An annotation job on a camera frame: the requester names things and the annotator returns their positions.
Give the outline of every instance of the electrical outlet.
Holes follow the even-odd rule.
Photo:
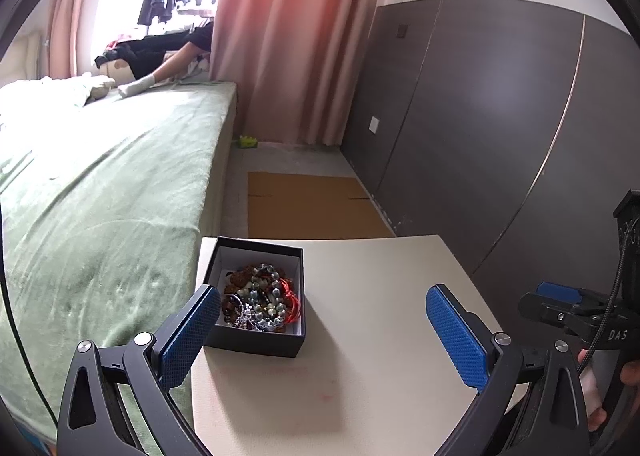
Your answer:
[[[379,123],[380,123],[380,121],[375,116],[372,116],[371,117],[371,123],[369,124],[369,131],[371,131],[373,134],[376,134],[376,131],[378,130],[378,124]]]

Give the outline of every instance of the green bedsheet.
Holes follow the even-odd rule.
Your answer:
[[[232,83],[172,84],[48,115],[47,140],[33,144],[33,161],[2,192],[14,315],[54,412],[80,340],[127,343],[154,331],[193,293],[198,223],[235,93]],[[8,407],[53,439],[4,310],[0,353]],[[190,417],[189,386],[177,391],[172,396]]]

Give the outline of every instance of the red string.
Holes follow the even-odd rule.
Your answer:
[[[284,319],[284,324],[290,324],[297,321],[300,318],[300,299],[291,291],[290,285],[292,282],[289,279],[280,278],[280,283],[284,290],[284,300],[290,302],[289,315]]]

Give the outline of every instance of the silver screw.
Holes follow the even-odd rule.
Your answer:
[[[567,353],[567,351],[569,351],[569,345],[564,341],[556,341],[554,346],[556,347],[556,350],[561,353]]]
[[[500,344],[500,346],[508,346],[509,344],[511,344],[511,337],[503,332],[495,334],[494,339],[495,343]]]
[[[82,341],[78,344],[78,351],[80,353],[86,353],[89,349],[91,349],[91,341]]]
[[[146,331],[143,331],[142,333],[137,334],[134,337],[133,341],[138,346],[146,346],[151,342],[151,333],[147,333]]]

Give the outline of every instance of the floor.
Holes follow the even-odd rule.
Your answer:
[[[259,144],[256,149],[232,146],[226,171],[221,234],[247,238],[247,173],[252,171],[356,178],[337,147]]]

